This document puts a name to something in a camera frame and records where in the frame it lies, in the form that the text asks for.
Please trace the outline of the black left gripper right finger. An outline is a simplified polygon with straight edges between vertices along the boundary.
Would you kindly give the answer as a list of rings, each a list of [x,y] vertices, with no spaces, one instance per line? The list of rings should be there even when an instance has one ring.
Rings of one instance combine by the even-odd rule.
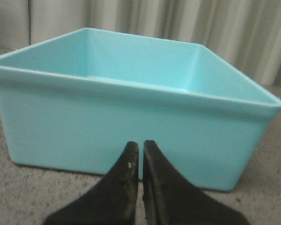
[[[247,225],[246,217],[183,177],[155,141],[143,150],[143,201],[149,225]]]

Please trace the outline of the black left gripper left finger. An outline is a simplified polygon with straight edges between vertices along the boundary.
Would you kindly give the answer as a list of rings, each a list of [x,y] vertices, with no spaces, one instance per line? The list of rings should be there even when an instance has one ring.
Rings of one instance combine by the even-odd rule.
[[[108,173],[88,192],[50,214],[45,225],[133,225],[138,194],[139,146],[128,142]]]

